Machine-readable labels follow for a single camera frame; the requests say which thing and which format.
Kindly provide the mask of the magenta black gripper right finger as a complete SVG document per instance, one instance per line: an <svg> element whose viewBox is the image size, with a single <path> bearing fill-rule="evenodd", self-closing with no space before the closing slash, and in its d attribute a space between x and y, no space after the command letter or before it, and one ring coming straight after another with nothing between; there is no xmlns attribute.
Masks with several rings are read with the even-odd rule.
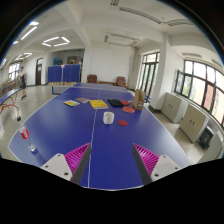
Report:
<svg viewBox="0 0 224 224"><path fill-rule="evenodd" d="M132 154L144 185L181 170L167 155L158 156L136 143L133 144Z"/></svg>

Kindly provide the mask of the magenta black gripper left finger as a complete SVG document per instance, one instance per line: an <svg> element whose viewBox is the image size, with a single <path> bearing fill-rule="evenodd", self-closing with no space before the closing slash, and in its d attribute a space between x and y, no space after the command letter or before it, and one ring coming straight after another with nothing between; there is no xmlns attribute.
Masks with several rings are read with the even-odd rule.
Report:
<svg viewBox="0 0 224 224"><path fill-rule="evenodd" d="M80 184L87 162L91 155L91 144L87 143L72 151L56 154L41 168L65 180Z"/></svg>

